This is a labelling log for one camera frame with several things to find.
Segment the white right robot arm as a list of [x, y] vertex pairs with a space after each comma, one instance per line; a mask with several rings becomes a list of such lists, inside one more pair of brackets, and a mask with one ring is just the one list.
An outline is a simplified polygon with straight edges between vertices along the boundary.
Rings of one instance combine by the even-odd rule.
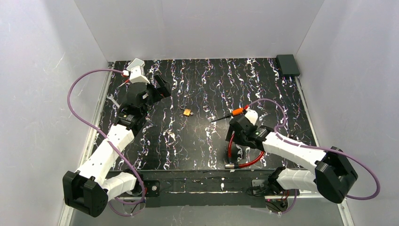
[[307, 190], [321, 194], [333, 203], [341, 203], [356, 180], [357, 172], [340, 150], [324, 152], [275, 133], [267, 126], [256, 126], [243, 115], [229, 122], [227, 141], [281, 156], [303, 167], [278, 167], [269, 175], [266, 191]]

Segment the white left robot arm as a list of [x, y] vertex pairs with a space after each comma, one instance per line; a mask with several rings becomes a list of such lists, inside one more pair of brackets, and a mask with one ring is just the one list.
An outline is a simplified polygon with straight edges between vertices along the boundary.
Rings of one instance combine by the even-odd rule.
[[136, 185], [141, 187], [140, 202], [145, 200], [144, 182], [122, 151], [143, 128], [150, 107], [171, 95], [170, 84], [159, 74], [154, 78], [158, 87], [145, 79], [129, 85], [108, 134], [97, 130], [104, 137], [102, 143], [78, 169], [63, 176], [67, 206], [98, 217], [110, 200], [133, 191]]

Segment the brass padlock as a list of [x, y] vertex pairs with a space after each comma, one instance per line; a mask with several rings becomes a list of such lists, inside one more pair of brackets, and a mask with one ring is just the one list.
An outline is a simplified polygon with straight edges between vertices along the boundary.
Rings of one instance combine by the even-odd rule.
[[186, 107], [186, 105], [181, 105], [181, 106], [180, 106], [180, 109], [183, 110], [183, 115], [184, 115], [184, 116], [192, 116], [192, 115], [193, 115], [192, 110], [191, 110], [191, 109], [188, 109], [188, 108]]

